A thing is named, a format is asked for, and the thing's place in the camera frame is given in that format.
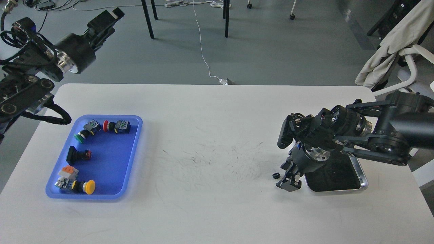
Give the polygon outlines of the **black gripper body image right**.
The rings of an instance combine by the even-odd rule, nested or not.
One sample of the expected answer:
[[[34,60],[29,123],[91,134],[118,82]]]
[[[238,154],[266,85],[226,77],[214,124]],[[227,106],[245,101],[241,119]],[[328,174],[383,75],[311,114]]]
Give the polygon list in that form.
[[[331,152],[314,148],[302,142],[297,142],[290,150],[288,161],[294,165],[297,173],[314,172],[330,162]]]

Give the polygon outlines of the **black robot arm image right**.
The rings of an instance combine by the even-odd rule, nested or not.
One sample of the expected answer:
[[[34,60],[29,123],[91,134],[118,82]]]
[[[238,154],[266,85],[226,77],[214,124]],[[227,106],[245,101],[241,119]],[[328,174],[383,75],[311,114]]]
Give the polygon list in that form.
[[[295,143],[276,186],[292,192],[304,177],[310,190],[363,190],[359,159],[406,166],[413,148],[433,149],[433,99],[396,91],[384,101],[323,108],[318,115],[292,113],[283,121],[279,148]]]

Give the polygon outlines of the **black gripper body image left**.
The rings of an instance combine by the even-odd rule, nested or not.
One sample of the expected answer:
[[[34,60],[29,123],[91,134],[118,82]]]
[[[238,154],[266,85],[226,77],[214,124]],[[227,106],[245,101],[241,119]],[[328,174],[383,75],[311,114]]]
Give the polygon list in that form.
[[[55,47],[69,57],[73,64],[69,70],[74,74],[81,74],[96,60],[95,51],[84,35],[69,33],[57,41]]]

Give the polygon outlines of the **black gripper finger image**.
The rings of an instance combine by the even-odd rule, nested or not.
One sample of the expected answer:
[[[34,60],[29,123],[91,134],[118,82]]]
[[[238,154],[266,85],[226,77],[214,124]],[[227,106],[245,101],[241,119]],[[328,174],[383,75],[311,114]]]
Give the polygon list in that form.
[[[113,34],[113,26],[123,18],[125,13],[120,8],[111,11],[105,10],[94,19],[88,22],[88,29],[91,34]]]
[[[93,51],[97,51],[102,47],[108,37],[115,32],[113,27],[110,27],[103,31],[97,31],[96,29],[89,28],[89,44]]]
[[[280,168],[285,170],[286,177],[294,177],[297,175],[297,165],[293,158],[287,158]]]
[[[288,168],[283,178],[276,183],[276,187],[293,192],[299,190],[302,187],[302,182],[299,180],[300,174],[298,168]]]

